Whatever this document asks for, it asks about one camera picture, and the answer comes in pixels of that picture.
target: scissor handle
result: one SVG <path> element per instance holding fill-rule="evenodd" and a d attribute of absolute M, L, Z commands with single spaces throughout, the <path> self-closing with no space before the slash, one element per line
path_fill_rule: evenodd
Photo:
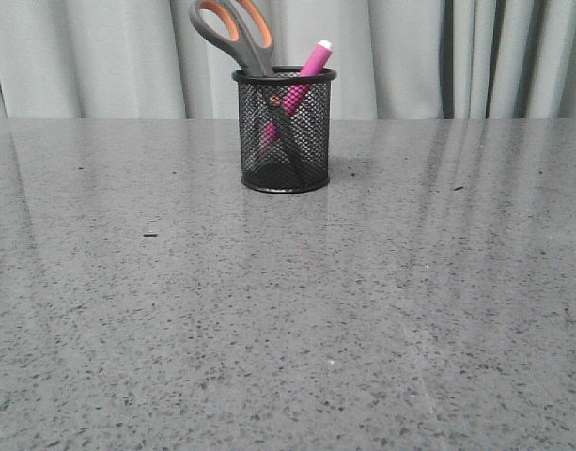
<path fill-rule="evenodd" d="M 254 77 L 272 77 L 272 33 L 264 17 L 252 0 L 237 0 L 250 15 L 263 37 L 258 45 L 245 21 L 229 0 L 195 0 L 190 8 L 192 25 L 211 44 L 230 54 L 243 71 Z M 202 10 L 214 13 L 225 25 L 229 39 L 214 31 L 202 17 Z"/>

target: pen holder rim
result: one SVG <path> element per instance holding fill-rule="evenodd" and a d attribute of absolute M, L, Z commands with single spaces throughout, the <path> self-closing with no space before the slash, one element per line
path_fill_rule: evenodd
<path fill-rule="evenodd" d="M 273 66 L 273 70 L 277 73 L 298 73 L 302 68 L 302 66 Z M 334 80 L 335 77 L 337 77 L 337 72 L 329 68 L 324 68 L 319 75 L 312 75 L 310 77 L 253 77 L 246 75 L 243 70 L 236 70 L 231 74 L 231 78 L 238 83 L 270 86 L 310 85 L 330 82 Z"/>

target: gray speckled countertop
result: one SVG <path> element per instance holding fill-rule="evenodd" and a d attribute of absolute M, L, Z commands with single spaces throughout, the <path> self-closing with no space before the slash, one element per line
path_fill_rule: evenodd
<path fill-rule="evenodd" d="M 0 120 L 0 450 L 576 449 L 576 120 L 238 141 Z"/>

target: black mesh pen holder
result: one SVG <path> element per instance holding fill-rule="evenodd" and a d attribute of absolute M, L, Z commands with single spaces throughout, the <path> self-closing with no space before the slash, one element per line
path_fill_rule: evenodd
<path fill-rule="evenodd" d="M 303 193 L 329 183 L 331 82 L 336 73 L 299 77 L 275 67 L 272 78 L 233 72 L 240 104 L 241 181 L 265 193 Z"/>

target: pink highlighter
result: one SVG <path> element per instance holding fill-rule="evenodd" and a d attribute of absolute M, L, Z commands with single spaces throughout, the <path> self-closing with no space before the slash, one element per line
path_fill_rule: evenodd
<path fill-rule="evenodd" d="M 300 77 L 311 77 L 319 75 L 323 71 L 325 63 L 332 55 L 332 43 L 328 40 L 322 40 L 317 44 L 313 53 L 308 57 L 308 61 L 304 64 L 303 68 L 298 74 Z M 300 104 L 303 102 L 306 93 L 310 89 L 310 85 L 292 85 L 289 92 L 282 100 L 282 108 L 288 115 L 292 117 Z M 277 127 L 273 122 L 269 122 L 264 129 L 264 138 L 261 149 L 264 151 L 279 137 Z"/>

